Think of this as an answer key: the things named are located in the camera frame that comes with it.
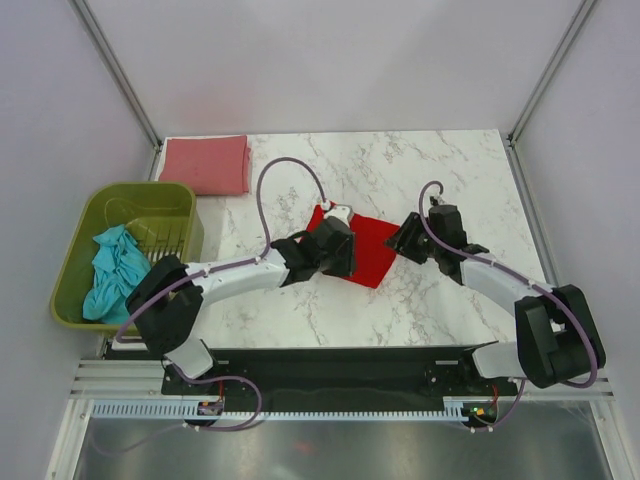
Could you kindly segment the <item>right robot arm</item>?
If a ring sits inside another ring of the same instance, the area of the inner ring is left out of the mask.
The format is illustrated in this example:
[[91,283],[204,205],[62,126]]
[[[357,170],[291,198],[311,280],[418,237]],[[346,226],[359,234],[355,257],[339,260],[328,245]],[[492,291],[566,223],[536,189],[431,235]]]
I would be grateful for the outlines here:
[[572,284],[535,282],[498,262],[468,241],[457,207],[411,213],[385,244],[417,264],[434,260],[443,275],[514,318],[515,341],[475,347],[458,368],[465,391],[481,393],[498,377],[527,380],[540,389],[586,389],[596,382],[606,355],[584,293]]

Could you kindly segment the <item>left aluminium frame post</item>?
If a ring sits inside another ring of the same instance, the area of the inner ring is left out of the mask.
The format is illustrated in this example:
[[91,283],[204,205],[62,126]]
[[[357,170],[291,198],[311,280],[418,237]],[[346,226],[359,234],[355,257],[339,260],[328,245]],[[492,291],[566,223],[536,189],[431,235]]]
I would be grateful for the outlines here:
[[152,125],[139,96],[135,92],[133,85],[131,84],[121,62],[117,58],[116,52],[111,46],[104,29],[100,25],[100,22],[96,14],[93,12],[89,2],[85,0],[70,0],[69,5],[74,10],[74,13],[86,30],[105,68],[114,81],[130,112],[133,114],[144,136],[152,145],[152,148],[155,151],[158,151],[162,145],[162,139],[160,138],[156,128]]

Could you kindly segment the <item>right aluminium frame post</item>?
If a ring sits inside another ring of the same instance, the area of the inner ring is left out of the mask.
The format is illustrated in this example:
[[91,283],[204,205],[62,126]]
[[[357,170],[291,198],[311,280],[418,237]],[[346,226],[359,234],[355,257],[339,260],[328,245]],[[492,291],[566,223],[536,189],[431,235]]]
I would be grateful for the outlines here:
[[567,56],[570,54],[574,44],[577,42],[585,28],[585,25],[599,4],[599,0],[581,0],[579,2],[576,11],[572,15],[552,55],[527,98],[523,109],[518,115],[514,126],[506,135],[504,135],[506,146],[509,149],[515,148],[515,145],[522,136],[526,126],[529,124],[540,102],[543,100],[544,95],[551,86]]

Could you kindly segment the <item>aluminium frame post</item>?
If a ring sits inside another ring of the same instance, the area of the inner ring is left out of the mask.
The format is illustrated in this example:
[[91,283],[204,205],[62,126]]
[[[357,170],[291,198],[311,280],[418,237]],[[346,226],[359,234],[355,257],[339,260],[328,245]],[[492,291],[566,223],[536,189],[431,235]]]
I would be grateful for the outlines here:
[[121,62],[117,58],[116,52],[111,46],[104,29],[100,25],[100,22],[96,14],[93,12],[89,2],[85,0],[70,0],[69,5],[74,10],[74,13],[86,30],[105,68],[114,81],[130,112],[133,114],[144,136],[152,145],[152,148],[155,151],[158,151],[162,145],[162,139],[160,138],[156,128],[152,125],[139,96],[135,92],[133,85],[131,84]]
[[504,135],[506,146],[509,149],[515,148],[515,145],[522,136],[526,126],[529,124],[540,102],[543,100],[544,95],[551,86],[567,56],[570,54],[574,44],[577,42],[585,28],[585,25],[599,4],[599,0],[581,0],[579,2],[576,11],[572,15],[552,55],[527,98],[523,109],[518,115],[514,126],[506,135]]

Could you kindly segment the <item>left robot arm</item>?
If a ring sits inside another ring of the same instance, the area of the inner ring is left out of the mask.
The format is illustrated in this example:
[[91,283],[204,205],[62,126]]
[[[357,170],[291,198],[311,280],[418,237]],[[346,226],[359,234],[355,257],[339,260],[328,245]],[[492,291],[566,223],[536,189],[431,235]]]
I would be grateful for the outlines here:
[[203,308],[255,290],[307,282],[318,273],[348,277],[355,266],[350,219],[327,214],[312,230],[272,242],[263,257],[185,264],[167,256],[129,295],[126,308],[147,350],[172,362],[196,392],[208,393],[218,385],[220,371],[205,341],[193,333]]

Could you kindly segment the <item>folded pink t shirt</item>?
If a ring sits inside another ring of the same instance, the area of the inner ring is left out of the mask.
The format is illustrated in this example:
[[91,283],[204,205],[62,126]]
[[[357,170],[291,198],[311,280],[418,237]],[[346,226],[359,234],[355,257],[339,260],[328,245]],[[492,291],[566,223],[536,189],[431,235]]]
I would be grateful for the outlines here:
[[240,196],[249,192],[250,146],[246,135],[170,138],[161,182],[187,185],[200,196]]

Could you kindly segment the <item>red t shirt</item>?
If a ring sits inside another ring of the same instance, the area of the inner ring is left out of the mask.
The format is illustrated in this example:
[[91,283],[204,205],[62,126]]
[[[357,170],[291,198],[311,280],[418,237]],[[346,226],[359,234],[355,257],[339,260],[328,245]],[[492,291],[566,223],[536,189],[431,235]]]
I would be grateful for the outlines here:
[[321,272],[326,255],[323,245],[328,236],[333,232],[353,232],[355,234],[355,272],[347,278],[335,278],[376,289],[381,285],[396,258],[396,253],[387,248],[384,241],[397,229],[398,226],[395,224],[355,212],[351,224],[346,226],[335,218],[324,219],[321,207],[317,206],[299,244],[311,262],[319,266]]

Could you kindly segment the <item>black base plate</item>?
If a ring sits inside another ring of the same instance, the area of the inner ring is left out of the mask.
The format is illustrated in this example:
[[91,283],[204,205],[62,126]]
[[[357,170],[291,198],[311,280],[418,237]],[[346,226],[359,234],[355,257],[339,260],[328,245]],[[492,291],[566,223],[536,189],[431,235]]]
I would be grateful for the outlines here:
[[505,398],[516,386],[504,377],[472,372],[470,348],[372,347],[219,349],[207,378],[218,386],[191,385],[173,367],[165,395],[223,394],[229,412],[252,411],[263,399],[267,413],[367,413],[439,410],[447,397]]

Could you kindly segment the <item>teal t shirt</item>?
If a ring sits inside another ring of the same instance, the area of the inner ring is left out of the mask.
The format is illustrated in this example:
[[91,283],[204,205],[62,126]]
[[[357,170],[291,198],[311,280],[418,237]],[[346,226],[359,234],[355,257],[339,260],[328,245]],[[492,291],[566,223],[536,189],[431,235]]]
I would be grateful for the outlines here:
[[83,302],[83,317],[91,322],[121,325],[129,318],[126,300],[149,273],[151,264],[123,224],[93,240],[98,251],[92,260],[93,284]]

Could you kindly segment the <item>olive green laundry basket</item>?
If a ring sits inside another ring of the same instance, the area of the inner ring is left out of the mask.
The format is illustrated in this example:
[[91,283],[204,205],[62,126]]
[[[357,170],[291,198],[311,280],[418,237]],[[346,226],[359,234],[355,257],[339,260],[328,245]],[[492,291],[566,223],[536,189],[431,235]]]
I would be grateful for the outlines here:
[[62,325],[78,330],[116,334],[128,317],[122,294],[117,306],[123,314],[89,318],[85,299],[94,287],[94,259],[102,250],[96,238],[108,231],[127,233],[133,246],[153,265],[170,255],[182,262],[200,260],[204,227],[196,211],[196,195],[180,183],[113,183],[87,201],[66,254],[51,299],[51,313]]

